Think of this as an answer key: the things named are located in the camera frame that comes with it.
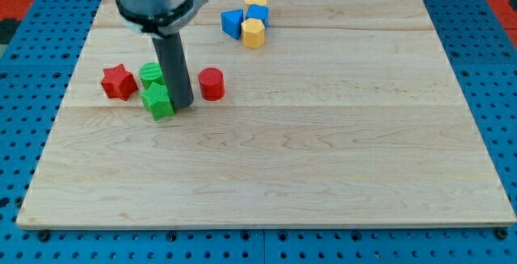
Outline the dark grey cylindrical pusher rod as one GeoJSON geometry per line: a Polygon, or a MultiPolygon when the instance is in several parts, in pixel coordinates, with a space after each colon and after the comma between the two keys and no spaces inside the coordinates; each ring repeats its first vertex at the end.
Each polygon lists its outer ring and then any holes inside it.
{"type": "Polygon", "coordinates": [[[194,101],[194,95],[180,33],[153,39],[153,46],[174,107],[189,107],[194,101]]]}

